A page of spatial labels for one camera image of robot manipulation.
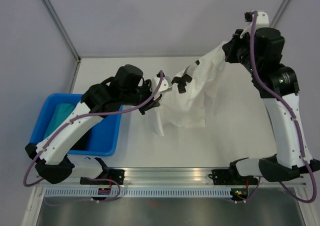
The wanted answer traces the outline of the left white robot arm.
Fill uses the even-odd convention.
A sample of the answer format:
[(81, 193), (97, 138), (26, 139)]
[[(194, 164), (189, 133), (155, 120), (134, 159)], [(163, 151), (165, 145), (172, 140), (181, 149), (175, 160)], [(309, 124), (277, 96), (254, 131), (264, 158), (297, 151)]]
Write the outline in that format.
[(158, 81), (144, 79), (138, 67), (126, 64), (114, 76), (91, 85), (81, 96), (73, 111), (48, 136), (38, 142), (29, 142), (25, 151), (32, 160), (23, 177), (25, 187), (43, 181), (55, 185), (68, 178), (82, 183), (106, 183), (110, 168), (95, 155), (69, 156), (69, 150), (87, 133), (111, 116), (133, 111), (146, 111), (160, 105), (163, 71), (155, 76)]

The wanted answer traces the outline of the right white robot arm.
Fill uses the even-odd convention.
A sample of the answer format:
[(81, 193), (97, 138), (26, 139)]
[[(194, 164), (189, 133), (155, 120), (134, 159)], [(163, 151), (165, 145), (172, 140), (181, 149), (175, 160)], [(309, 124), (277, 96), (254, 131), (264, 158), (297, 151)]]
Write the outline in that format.
[(286, 103), (265, 90), (253, 76), (252, 84), (263, 100), (276, 143), (276, 154), (264, 158), (242, 158), (230, 163), (228, 178), (235, 184), (246, 177), (260, 176), (268, 182), (286, 182), (301, 174), (319, 171), (320, 162), (314, 159), (305, 140), (300, 141), (295, 123), (299, 118), (299, 84), (295, 71), (281, 63), (285, 38), (275, 28), (262, 27), (254, 36), (237, 29), (231, 40), (222, 46), (228, 63), (239, 63), (249, 73), (251, 64), (250, 40), (253, 39), (255, 70), (261, 81)]

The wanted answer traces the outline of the white printed t shirt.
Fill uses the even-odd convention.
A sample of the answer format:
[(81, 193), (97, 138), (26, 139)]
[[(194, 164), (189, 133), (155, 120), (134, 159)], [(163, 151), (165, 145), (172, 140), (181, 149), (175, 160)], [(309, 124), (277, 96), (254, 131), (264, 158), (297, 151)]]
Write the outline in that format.
[(206, 126), (205, 98), (215, 99), (227, 62), (222, 41), (212, 51), (195, 60), (174, 77), (172, 90), (162, 95), (159, 107), (146, 112), (148, 126), (153, 133), (163, 136), (168, 123), (178, 128)]

